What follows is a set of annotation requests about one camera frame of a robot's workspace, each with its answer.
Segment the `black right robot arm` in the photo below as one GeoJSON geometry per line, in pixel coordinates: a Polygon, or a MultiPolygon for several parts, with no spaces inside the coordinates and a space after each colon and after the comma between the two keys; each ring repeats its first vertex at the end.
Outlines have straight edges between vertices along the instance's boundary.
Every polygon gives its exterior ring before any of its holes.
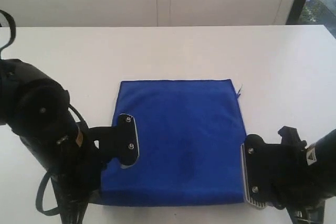
{"type": "Polygon", "coordinates": [[[308,145],[296,128],[284,126],[271,184],[276,208],[292,223],[323,223],[326,200],[335,197],[335,130],[308,145]]]}

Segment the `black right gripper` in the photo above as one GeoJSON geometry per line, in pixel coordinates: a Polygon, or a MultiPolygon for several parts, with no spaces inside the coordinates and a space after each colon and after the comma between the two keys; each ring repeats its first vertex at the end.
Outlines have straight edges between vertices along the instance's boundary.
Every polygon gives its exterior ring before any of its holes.
{"type": "MultiPolygon", "coordinates": [[[[278,134],[288,140],[299,137],[296,128],[284,126],[278,134]]],[[[328,136],[306,146],[291,166],[289,181],[276,183],[292,223],[324,223],[328,199],[328,136]]]]}

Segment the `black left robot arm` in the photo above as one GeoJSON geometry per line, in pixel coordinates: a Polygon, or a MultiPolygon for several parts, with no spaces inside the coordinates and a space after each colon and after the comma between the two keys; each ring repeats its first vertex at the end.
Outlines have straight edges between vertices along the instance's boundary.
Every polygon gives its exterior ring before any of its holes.
{"type": "Polygon", "coordinates": [[[1,124],[14,134],[46,170],[36,209],[60,215],[62,223],[82,223],[100,185],[99,152],[76,122],[69,92],[36,67],[18,59],[1,61],[1,124]]]}

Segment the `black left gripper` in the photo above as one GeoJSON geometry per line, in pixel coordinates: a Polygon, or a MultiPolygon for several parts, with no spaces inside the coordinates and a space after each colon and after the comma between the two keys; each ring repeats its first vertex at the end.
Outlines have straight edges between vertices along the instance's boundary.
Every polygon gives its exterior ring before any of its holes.
{"type": "Polygon", "coordinates": [[[87,207],[100,187],[99,150],[81,130],[74,141],[61,144],[65,155],[52,180],[62,223],[83,223],[87,207]]]}

